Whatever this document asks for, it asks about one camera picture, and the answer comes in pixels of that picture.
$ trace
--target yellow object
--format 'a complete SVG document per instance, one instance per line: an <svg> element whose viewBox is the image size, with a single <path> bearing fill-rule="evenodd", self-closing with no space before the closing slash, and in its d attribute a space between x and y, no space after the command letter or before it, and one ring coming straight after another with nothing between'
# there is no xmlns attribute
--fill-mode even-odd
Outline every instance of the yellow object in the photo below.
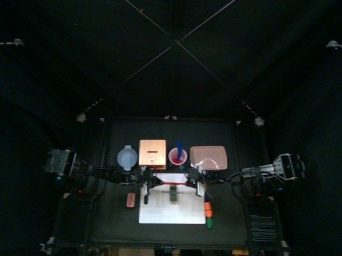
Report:
<svg viewBox="0 0 342 256"><path fill-rule="evenodd" d="M244 256L244 255L249 255L248 250L232 250L232 255L233 256Z"/></svg>
<svg viewBox="0 0 342 256"><path fill-rule="evenodd" d="M165 140L140 140L138 165L165 170Z"/></svg>

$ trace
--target white platform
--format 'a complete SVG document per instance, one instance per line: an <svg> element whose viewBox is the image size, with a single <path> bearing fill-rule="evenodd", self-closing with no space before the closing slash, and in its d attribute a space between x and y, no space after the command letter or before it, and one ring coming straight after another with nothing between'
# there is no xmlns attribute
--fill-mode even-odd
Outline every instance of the white platform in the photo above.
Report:
<svg viewBox="0 0 342 256"><path fill-rule="evenodd" d="M177 201L169 201L169 185L149 190L148 204L144 204L144 188L140 191L138 223L204 224L204 198L196 190L184 185L176 186Z"/></svg>

